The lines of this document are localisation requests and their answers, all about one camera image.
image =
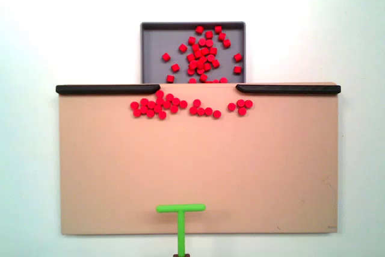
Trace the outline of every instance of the red block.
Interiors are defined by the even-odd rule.
[[[225,48],[229,48],[229,47],[231,46],[230,40],[229,40],[229,39],[223,40],[223,46],[224,46]]]
[[[214,69],[217,69],[220,65],[221,64],[220,64],[219,60],[213,60],[212,61],[212,66],[214,67]]]
[[[187,46],[185,46],[184,44],[181,44],[179,46],[179,50],[182,52],[182,53],[185,53],[187,51]]]
[[[234,59],[238,63],[238,62],[240,62],[242,60],[242,55],[241,54],[236,54],[236,55],[234,55]]]
[[[215,33],[218,34],[218,33],[221,33],[221,32],[222,32],[222,26],[217,25],[217,26],[215,27]]]
[[[175,77],[173,75],[168,75],[166,78],[167,82],[174,82]]]
[[[212,31],[206,31],[205,37],[206,37],[207,39],[212,39]]]
[[[226,38],[226,33],[219,33],[218,40],[222,42]]]
[[[239,75],[240,73],[242,73],[242,67],[240,67],[240,66],[235,66],[235,67],[234,67],[234,73],[236,73],[237,75]]]
[[[203,26],[197,26],[197,28],[195,29],[195,32],[197,33],[197,34],[202,34],[203,33],[203,30],[205,30],[204,28],[203,28]]]
[[[188,38],[188,44],[189,44],[189,45],[193,45],[194,43],[195,43],[195,37],[190,36],[190,37]]]
[[[177,72],[179,70],[179,65],[176,63],[176,64],[173,64],[171,66],[171,69],[173,70],[173,72]]]
[[[162,58],[164,61],[169,61],[171,59],[171,57],[168,55],[168,53],[165,53],[164,55],[162,55]]]

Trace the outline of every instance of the red bead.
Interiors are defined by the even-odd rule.
[[[154,101],[149,101],[148,107],[149,108],[154,108],[155,107],[155,102]]]
[[[187,101],[180,101],[179,106],[180,108],[186,108],[187,107]]]
[[[163,98],[164,96],[164,92],[162,90],[158,90],[156,93],[155,93],[156,97],[157,98]]]
[[[221,64],[219,63],[219,60],[213,60],[212,61],[212,66],[214,69],[217,69]]]
[[[146,98],[142,98],[142,99],[140,100],[140,104],[143,105],[143,106],[146,106],[148,103],[149,103],[149,100],[146,99]]]
[[[205,114],[205,109],[204,108],[198,108],[197,112],[198,112],[198,115],[202,116]]]
[[[220,111],[214,111],[214,112],[212,113],[212,115],[213,115],[216,119],[219,119],[219,118],[222,116],[222,114],[221,114]]]
[[[132,102],[130,104],[130,107],[131,107],[132,110],[137,110],[138,107],[139,107],[139,104],[138,104],[138,102]]]
[[[206,37],[207,39],[212,39],[212,31],[206,31],[205,37]]]
[[[229,111],[233,111],[233,110],[235,110],[236,105],[235,105],[233,102],[231,102],[231,103],[229,103],[229,105],[227,106],[227,108],[229,109]]]
[[[196,44],[192,45],[191,48],[193,49],[192,51],[198,51],[199,50],[199,44],[196,43]]]
[[[216,55],[217,54],[217,48],[210,48],[210,54]]]
[[[190,37],[188,38],[188,44],[189,44],[189,45],[193,45],[194,43],[195,43],[195,37],[190,36]]]
[[[203,26],[199,25],[199,26],[197,26],[197,28],[195,29],[195,32],[196,32],[197,34],[202,34],[202,33],[203,33],[203,30],[205,30],[205,29],[203,28]]]
[[[238,108],[241,108],[245,105],[245,101],[243,99],[238,99],[236,105],[238,106]]]
[[[206,41],[206,46],[208,47],[208,48],[210,48],[211,46],[213,46],[214,45],[214,42],[211,40],[211,39],[207,39],[207,41]]]
[[[188,60],[189,63],[192,62],[193,60],[195,60],[194,54],[187,55],[187,60]]]
[[[231,46],[230,40],[229,40],[229,39],[223,40],[223,46],[224,46],[225,48],[229,48],[229,47]]]
[[[164,61],[169,61],[171,59],[171,57],[168,55],[168,53],[165,53],[164,55],[162,55],[162,58]]]
[[[155,115],[155,112],[153,110],[147,111],[147,117],[153,117]]]
[[[238,114],[240,114],[241,116],[244,116],[246,114],[246,109],[245,108],[239,108]]]
[[[172,105],[171,108],[170,108],[170,111],[173,114],[176,114],[178,112],[178,106],[177,105]]]
[[[200,100],[199,99],[196,99],[196,100],[194,100],[194,102],[192,102],[192,104],[195,106],[195,107],[200,107]]]
[[[213,62],[215,60],[215,56],[213,56],[212,54],[209,54],[207,56],[207,60],[210,61],[210,62]]]
[[[134,110],[134,117],[140,117],[142,115],[141,111],[136,109]]]
[[[239,61],[242,60],[242,55],[241,54],[236,54],[236,55],[234,55],[234,59],[235,59],[236,62],[239,62]]]
[[[215,27],[215,33],[218,34],[218,33],[221,33],[221,32],[222,32],[222,26],[217,25],[217,26]]]
[[[166,112],[165,111],[161,111],[160,113],[159,113],[159,118],[161,119],[161,120],[164,120],[165,118],[166,118]]]
[[[211,116],[211,115],[212,115],[212,108],[206,108],[206,109],[205,109],[205,114],[206,114],[207,116]]]
[[[173,72],[177,72],[179,70],[179,65],[176,63],[176,64],[173,64],[171,66],[171,69],[173,70]]]
[[[235,66],[235,67],[234,67],[234,73],[236,73],[237,75],[239,75],[240,73],[242,73],[242,67],[240,67],[240,66]]]
[[[226,33],[219,33],[218,40],[222,42],[226,38]]]
[[[167,82],[174,82],[175,77],[173,75],[168,75],[166,78]]]
[[[251,100],[247,100],[247,101],[245,101],[245,107],[247,107],[247,108],[251,108],[253,106],[253,102],[251,101]]]
[[[204,46],[206,44],[206,39],[200,39],[198,43],[200,46]]]
[[[196,107],[190,108],[190,114],[197,114],[198,109]]]
[[[181,44],[181,45],[179,46],[179,50],[180,50],[181,52],[185,53],[185,52],[187,51],[187,46],[185,46],[184,44]]]

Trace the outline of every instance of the small red piece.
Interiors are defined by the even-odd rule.
[[[238,63],[238,62],[240,62],[242,60],[242,55],[241,54],[236,54],[236,55],[234,55],[234,59]]]
[[[167,114],[166,114],[165,111],[161,111],[161,112],[159,113],[159,118],[160,118],[161,120],[164,120],[164,119],[166,118],[166,116],[167,116]]]
[[[219,119],[219,118],[222,116],[222,114],[221,114],[220,111],[214,111],[214,112],[212,113],[212,115],[213,115],[216,119]]]
[[[218,25],[215,27],[215,33],[218,34],[218,33],[221,33],[222,32],[222,26]]]
[[[207,39],[212,39],[212,31],[211,31],[211,30],[206,31],[205,37],[206,37]]]
[[[188,60],[189,63],[192,62],[193,60],[195,60],[194,54],[187,55],[187,60]]]
[[[219,33],[218,40],[222,42],[226,38],[226,33]]]
[[[186,108],[187,107],[187,101],[180,101],[179,106],[180,108]]]
[[[216,55],[217,54],[217,48],[210,48],[210,54]]]
[[[241,108],[245,105],[245,101],[243,99],[238,99],[236,105],[238,106],[238,108]]]
[[[224,46],[225,48],[229,48],[229,47],[231,46],[230,40],[229,40],[229,39],[223,40],[223,46]]]
[[[194,43],[195,43],[195,37],[190,36],[190,37],[188,38],[188,44],[189,44],[189,45],[193,45]]]
[[[149,103],[149,100],[148,99],[146,99],[146,98],[142,98],[141,100],[140,100],[140,104],[142,105],[142,106],[146,106],[146,105],[148,105],[148,103]]]
[[[196,44],[192,45],[191,48],[193,49],[192,51],[198,51],[199,50],[199,44],[196,43]]]
[[[202,34],[202,33],[203,33],[203,30],[205,30],[205,29],[203,28],[203,26],[199,25],[199,26],[197,26],[197,28],[195,29],[195,32],[196,32],[197,34]]]
[[[206,46],[208,47],[208,48],[210,48],[211,46],[213,46],[214,45],[214,42],[211,40],[211,39],[207,39],[207,41],[206,41]]]
[[[131,107],[132,110],[137,110],[138,107],[139,107],[139,104],[138,104],[138,102],[132,102],[130,104],[130,107]]]
[[[210,61],[211,63],[215,60],[215,56],[213,56],[212,54],[209,54],[207,56],[207,60]]]
[[[239,108],[238,109],[238,114],[241,116],[244,116],[246,114],[246,109],[245,108]]]
[[[195,106],[195,107],[200,107],[200,104],[201,104],[201,102],[200,102],[200,100],[199,99],[196,99],[196,100],[194,100],[194,102],[192,102],[192,104]]]
[[[177,105],[172,105],[171,108],[170,108],[170,111],[173,114],[176,114],[178,112],[178,106]]]
[[[179,50],[182,52],[182,53],[185,53],[187,51],[187,46],[185,46],[184,44],[181,44],[179,46]]]
[[[196,107],[190,108],[190,114],[197,114],[198,109]]]
[[[245,107],[246,108],[251,108],[253,106],[253,102],[251,101],[251,100],[247,100],[247,101],[245,101]]]
[[[164,61],[169,61],[171,59],[171,57],[168,55],[168,53],[165,53],[164,55],[162,55],[162,58]]]
[[[173,70],[173,72],[177,72],[179,70],[179,65],[176,63],[176,64],[173,64],[171,66],[171,69]]]
[[[200,50],[200,52],[202,53],[202,55],[206,55],[206,54],[209,54],[209,49],[208,48],[202,48]]]
[[[166,78],[167,82],[174,82],[175,77],[173,75],[168,75]]]
[[[141,111],[136,109],[134,110],[134,117],[140,117],[142,115]]]
[[[214,67],[214,69],[217,69],[221,64],[219,63],[219,60],[214,60],[212,62],[212,66]]]
[[[205,109],[204,108],[198,108],[197,112],[198,112],[198,115],[202,116],[205,114]]]
[[[204,46],[206,44],[206,39],[200,39],[198,43],[200,46]]]
[[[205,109],[205,114],[206,114],[207,116],[211,116],[211,115],[212,115],[212,108],[206,108],[206,109]]]
[[[235,110],[236,105],[235,105],[233,102],[231,102],[231,103],[229,103],[229,105],[227,106],[227,108],[229,109],[229,111],[233,111],[233,110]]]

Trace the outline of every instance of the green handle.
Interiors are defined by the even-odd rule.
[[[178,257],[185,257],[185,212],[204,211],[204,204],[159,205],[158,213],[178,213]]]

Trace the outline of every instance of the red cube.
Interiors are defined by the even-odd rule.
[[[182,52],[182,53],[185,53],[187,51],[187,46],[185,46],[184,44],[181,44],[180,47],[179,47],[179,50]]]
[[[177,72],[179,70],[179,65],[176,63],[176,64],[173,64],[171,66],[171,69],[173,70],[173,72]]]

